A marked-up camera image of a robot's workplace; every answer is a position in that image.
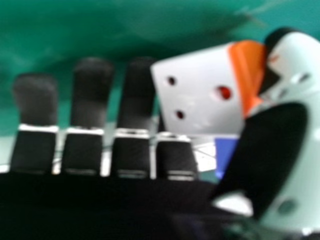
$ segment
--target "orange part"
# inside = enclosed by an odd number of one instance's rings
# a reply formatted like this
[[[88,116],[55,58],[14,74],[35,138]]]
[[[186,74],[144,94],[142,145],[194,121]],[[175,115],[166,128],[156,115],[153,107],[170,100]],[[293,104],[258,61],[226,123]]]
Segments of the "orange part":
[[[265,47],[258,42],[245,40],[229,48],[229,55],[240,92],[243,114],[261,102],[258,92],[265,73]]]

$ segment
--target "blue object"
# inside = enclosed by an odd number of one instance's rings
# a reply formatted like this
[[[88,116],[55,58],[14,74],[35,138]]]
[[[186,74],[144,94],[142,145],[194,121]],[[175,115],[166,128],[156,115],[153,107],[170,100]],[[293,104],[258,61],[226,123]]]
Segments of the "blue object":
[[[229,164],[230,158],[237,146],[237,138],[215,138],[216,170],[215,175],[222,179]]]

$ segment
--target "green surface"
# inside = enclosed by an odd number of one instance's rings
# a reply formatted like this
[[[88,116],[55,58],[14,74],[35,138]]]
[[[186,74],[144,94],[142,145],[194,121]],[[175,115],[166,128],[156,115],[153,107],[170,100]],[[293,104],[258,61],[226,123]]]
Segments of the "green surface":
[[[320,37],[318,0],[2,0],[0,135],[18,116],[11,97],[17,74],[46,72],[59,83],[59,125],[69,120],[72,68],[86,56],[116,64],[109,119],[116,117],[125,62],[166,58],[241,39],[262,40],[287,25]]]

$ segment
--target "orange plastic piece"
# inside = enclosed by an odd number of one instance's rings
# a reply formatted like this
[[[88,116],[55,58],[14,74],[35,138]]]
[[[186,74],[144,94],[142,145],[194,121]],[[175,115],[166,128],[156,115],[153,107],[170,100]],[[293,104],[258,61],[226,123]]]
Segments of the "orange plastic piece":
[[[253,107],[262,102],[258,92],[265,73],[266,50],[261,43],[245,40],[231,46],[229,55],[242,100],[243,114],[247,116]]]

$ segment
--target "black pad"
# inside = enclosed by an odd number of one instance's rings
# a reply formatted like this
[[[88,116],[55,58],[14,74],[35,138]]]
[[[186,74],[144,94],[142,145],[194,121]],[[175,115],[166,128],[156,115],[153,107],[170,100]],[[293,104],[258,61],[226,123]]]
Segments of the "black pad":
[[[19,75],[13,84],[13,96],[20,122],[34,126],[57,123],[58,91],[56,80],[47,74]]]
[[[307,116],[302,104],[287,103],[248,118],[214,197],[243,190],[254,216],[263,214],[298,159]]]
[[[137,57],[127,67],[117,128],[149,129],[155,99],[151,57]]]
[[[74,69],[74,86],[70,125],[103,128],[107,100],[112,86],[114,66],[103,59],[82,59]]]
[[[50,174],[56,147],[56,134],[19,131],[11,157],[11,172]]]
[[[149,139],[115,138],[110,175],[123,178],[149,178]]]
[[[176,173],[177,176],[198,178],[197,162],[190,142],[161,141],[156,146],[156,176],[168,178],[170,171],[190,172]]]
[[[100,175],[103,137],[93,134],[66,136],[61,173]]]

